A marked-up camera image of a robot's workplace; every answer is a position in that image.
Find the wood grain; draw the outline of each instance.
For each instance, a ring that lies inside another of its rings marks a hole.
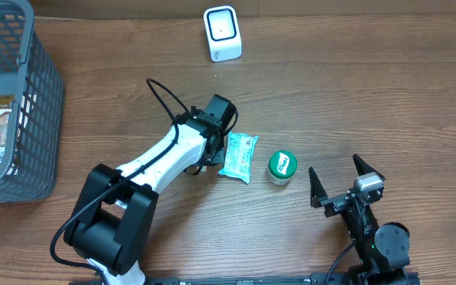
[[[231,5],[239,17],[456,13],[456,0],[30,0],[36,15],[74,19],[201,18]]]
[[[37,25],[66,85],[59,179],[45,201],[0,204],[0,284],[92,277],[56,264],[48,245],[96,164],[128,162],[166,133],[146,77],[187,105],[230,98],[235,131],[260,136],[251,184],[209,169],[163,192],[140,260],[149,276],[326,271],[348,235],[310,208],[307,168],[338,194],[358,153],[388,178],[373,206],[380,224],[411,231],[408,269],[423,284],[456,283],[456,15],[262,17],[240,28],[244,55],[211,63],[201,19]],[[280,149],[299,159],[287,187],[264,176]],[[80,260],[62,242],[59,254]],[[356,262],[351,253],[339,270]]]

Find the small container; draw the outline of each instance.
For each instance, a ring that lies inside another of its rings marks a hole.
[[[280,150],[270,157],[267,167],[267,178],[276,185],[290,182],[297,171],[297,158],[289,151]]]

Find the gray plastic basket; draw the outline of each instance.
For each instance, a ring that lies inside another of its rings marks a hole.
[[[25,0],[0,0],[0,95],[14,94],[0,202],[38,200],[55,185],[63,80],[34,33]]]

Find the blue plastic bag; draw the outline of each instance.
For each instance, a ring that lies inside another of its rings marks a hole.
[[[251,177],[251,161],[258,136],[230,132],[226,144],[225,165],[219,174],[242,179],[249,184]]]

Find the cable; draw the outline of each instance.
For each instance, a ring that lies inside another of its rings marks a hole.
[[[198,169],[197,169],[193,174],[191,174],[191,175],[198,175],[198,174],[200,174],[200,171],[202,171],[202,169],[203,169],[203,165],[199,165],[199,166],[198,166]]]
[[[161,103],[161,105],[163,106],[163,108],[165,108],[166,112],[168,113],[168,115],[170,117],[173,117],[173,114],[170,112],[170,110],[166,107],[166,104],[162,101],[162,99],[158,96],[158,94],[156,93],[156,90],[154,90],[154,87],[150,84],[151,82],[154,83],[155,85],[161,87],[164,91],[166,91],[168,94],[170,94],[170,96],[175,99],[175,101],[177,101],[177,103],[179,103],[179,105],[186,111],[187,114],[191,114],[188,110],[188,108],[186,108],[186,105],[184,105],[182,103],[182,101],[177,98],[177,96],[175,96],[175,94],[170,91],[168,88],[166,88],[164,85],[162,85],[161,83],[155,81],[154,79],[152,78],[148,78],[146,80],[147,82],[147,85],[149,86],[149,89],[150,91],[152,91],[152,93],[155,95],[155,97],[158,99],[158,101]]]
[[[326,275],[325,285],[329,285],[330,276],[332,275],[333,270],[336,268],[339,261],[344,258],[346,253],[348,253],[353,248],[353,246],[355,246],[355,242],[352,242],[350,245],[348,245],[348,247],[346,249],[344,249],[342,251],[342,253],[340,253],[340,255],[337,257],[337,259],[335,261],[333,261],[333,264],[330,267],[329,273]]]
[[[361,226],[362,228],[364,228],[364,227],[365,227],[365,223],[363,222],[363,213],[362,213],[362,211],[360,210],[360,207],[359,207],[359,205],[358,205],[358,200],[357,200],[357,199],[355,199],[355,204],[356,204],[356,211],[358,211],[358,213],[359,213],[358,216],[359,216],[359,220],[360,220],[360,226]]]
[[[230,133],[230,131],[235,127],[235,124],[237,124],[237,120],[238,120],[238,111],[235,110],[235,121],[234,121],[234,124],[232,124],[229,128],[226,129],[225,132],[222,133],[223,137],[225,135],[228,135]]]
[[[137,175],[139,175],[140,173],[144,172],[145,169],[147,169],[149,166],[153,165],[157,160],[159,160],[160,158],[162,158],[166,153],[168,153],[172,148],[173,146],[178,142],[179,140],[179,126],[177,125],[177,121],[175,120],[175,117],[173,116],[172,112],[170,111],[170,109],[168,108],[168,106],[165,104],[165,102],[159,97],[158,93],[156,92],[156,90],[154,90],[153,86],[151,85],[151,83],[154,83],[156,84],[157,86],[160,86],[161,88],[164,89],[164,91],[166,91],[168,94],[170,94],[170,96],[172,96],[183,108],[185,108],[186,111],[188,111],[186,109],[186,107],[184,106],[184,104],[181,102],[181,100],[179,100],[179,98],[177,98],[177,96],[175,96],[175,94],[172,93],[172,91],[170,91],[168,88],[164,87],[161,83],[155,81],[154,79],[152,78],[148,78],[146,80],[147,82],[147,85],[149,86],[150,88],[150,91],[152,92],[152,94],[156,97],[156,99],[158,99],[159,103],[161,104],[161,106],[164,108],[164,110],[168,113],[170,119],[172,120],[173,122],[173,126],[175,128],[175,136],[172,140],[172,142],[158,155],[156,155],[154,158],[152,158],[149,162],[147,162],[145,165],[142,165],[140,166],[136,171],[134,171],[133,173],[131,173],[130,175],[126,176],[125,178],[121,179],[119,182],[115,183],[113,186],[109,187],[107,190],[105,190],[103,193],[101,193],[96,199],[94,199],[93,201],[91,201],[90,203],[88,203],[87,205],[85,205],[80,211],[78,211],[75,215],[73,215],[71,218],[69,218],[66,222],[63,223],[63,225],[57,230],[57,232],[55,233],[54,237],[52,238],[52,241],[51,241],[51,246],[50,246],[50,252],[51,252],[51,257],[52,259],[55,260],[55,262],[59,263],[59,264],[64,264],[64,265],[68,265],[68,266],[72,266],[72,267],[79,267],[79,268],[88,268],[88,269],[92,269],[94,270],[98,275],[100,275],[101,279],[103,280],[103,283],[104,285],[108,285],[108,280],[106,279],[106,276],[105,274],[103,273],[103,271],[97,267],[97,266],[94,266],[94,265],[91,265],[91,264],[86,264],[86,263],[80,263],[80,262],[74,262],[74,261],[69,261],[69,260],[65,260],[61,257],[59,257],[57,255],[57,253],[55,252],[55,245],[57,244],[57,241],[59,240],[59,237],[61,236],[61,234],[63,234],[64,230],[75,220],[78,219],[78,217],[84,213],[87,209],[89,209],[90,207],[92,207],[93,205],[95,204],[98,204],[100,203],[103,199],[105,199],[106,197],[108,197],[110,194],[112,194],[112,192],[114,192],[114,190],[116,190],[118,187],[120,187],[121,185],[123,184],[126,184],[130,179],[132,179],[133,177],[136,177]]]

